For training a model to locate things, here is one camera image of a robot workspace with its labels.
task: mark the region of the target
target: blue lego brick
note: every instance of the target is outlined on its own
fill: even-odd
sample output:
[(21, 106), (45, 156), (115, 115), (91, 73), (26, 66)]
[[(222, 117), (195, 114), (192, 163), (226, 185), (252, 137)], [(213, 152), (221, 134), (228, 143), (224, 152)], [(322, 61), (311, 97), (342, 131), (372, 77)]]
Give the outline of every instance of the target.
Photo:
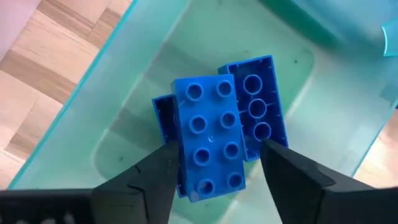
[(233, 74), (243, 126), (245, 160), (259, 158), (261, 140), (288, 147), (272, 56), (229, 63), (219, 74)]
[[(173, 95), (160, 96), (152, 99), (152, 104), (159, 124), (160, 133), (163, 137), (163, 143), (177, 139), (177, 126), (175, 122)], [(177, 193), (180, 198), (186, 197), (181, 169), (178, 170)]]
[(243, 133), (232, 75), (172, 83), (184, 189), (191, 202), (246, 187)]

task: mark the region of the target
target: wooden floor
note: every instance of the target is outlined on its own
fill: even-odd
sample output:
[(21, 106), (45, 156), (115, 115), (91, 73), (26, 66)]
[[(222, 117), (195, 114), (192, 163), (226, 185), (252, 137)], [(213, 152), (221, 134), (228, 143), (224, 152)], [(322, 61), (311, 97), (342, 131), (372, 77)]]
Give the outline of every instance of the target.
[[(0, 189), (7, 187), (131, 0), (42, 0), (0, 62)], [(398, 113), (356, 174), (398, 185)]]

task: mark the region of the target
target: lego stud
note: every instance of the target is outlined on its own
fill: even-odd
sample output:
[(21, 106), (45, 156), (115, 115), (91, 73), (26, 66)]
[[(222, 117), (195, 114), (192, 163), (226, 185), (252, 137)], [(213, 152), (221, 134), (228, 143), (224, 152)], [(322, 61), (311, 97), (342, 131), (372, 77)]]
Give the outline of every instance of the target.
[(262, 81), (258, 75), (248, 75), (243, 80), (243, 90), (250, 94), (256, 95), (262, 89)]
[(249, 114), (255, 119), (260, 119), (267, 113), (267, 105), (262, 99), (254, 99), (249, 103)]
[(253, 136), (257, 141), (269, 139), (271, 136), (271, 127), (265, 122), (258, 123), (253, 128)]
[(231, 111), (223, 113), (220, 118), (220, 124), (225, 129), (232, 128), (235, 124), (235, 121), (236, 115)]
[(193, 161), (198, 166), (205, 166), (210, 162), (210, 152), (205, 147), (198, 148), (193, 153)]
[(228, 80), (223, 80), (217, 84), (217, 94), (220, 97), (227, 97), (232, 93), (232, 84)]
[(228, 176), (228, 185), (235, 190), (238, 190), (243, 185), (243, 176), (237, 172), (232, 172)]
[(214, 183), (210, 179), (202, 179), (197, 186), (200, 197), (208, 197), (214, 192)]
[(207, 127), (207, 120), (200, 115), (196, 115), (189, 121), (189, 129), (193, 134), (200, 134), (205, 131)]
[(229, 142), (223, 149), (223, 154), (228, 160), (233, 160), (239, 156), (239, 146), (235, 142)]
[(199, 83), (190, 83), (185, 90), (185, 96), (192, 102), (199, 101), (203, 96), (203, 87)]

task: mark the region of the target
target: clear container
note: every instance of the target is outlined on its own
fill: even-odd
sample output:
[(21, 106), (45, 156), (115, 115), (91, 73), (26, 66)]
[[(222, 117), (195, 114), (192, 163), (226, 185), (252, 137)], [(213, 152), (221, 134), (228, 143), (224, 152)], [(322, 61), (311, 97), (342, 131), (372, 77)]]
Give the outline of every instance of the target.
[[(95, 187), (162, 144), (151, 99), (175, 78), (274, 57), (290, 147), (353, 175), (398, 99), (384, 58), (391, 0), (135, 0), (10, 189)], [(190, 203), (170, 223), (281, 223), (258, 161), (246, 190)]]

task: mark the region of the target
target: transparent plastic bin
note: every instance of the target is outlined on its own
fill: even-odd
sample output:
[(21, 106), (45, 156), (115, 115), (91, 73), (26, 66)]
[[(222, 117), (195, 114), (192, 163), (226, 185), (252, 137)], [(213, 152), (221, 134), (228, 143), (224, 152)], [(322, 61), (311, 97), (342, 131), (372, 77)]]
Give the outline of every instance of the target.
[[(162, 144), (151, 99), (175, 78), (273, 55), (290, 147), (353, 175), (397, 105), (391, 0), (135, 0), (10, 189), (95, 187)], [(258, 162), (246, 190), (170, 223), (281, 223)]]

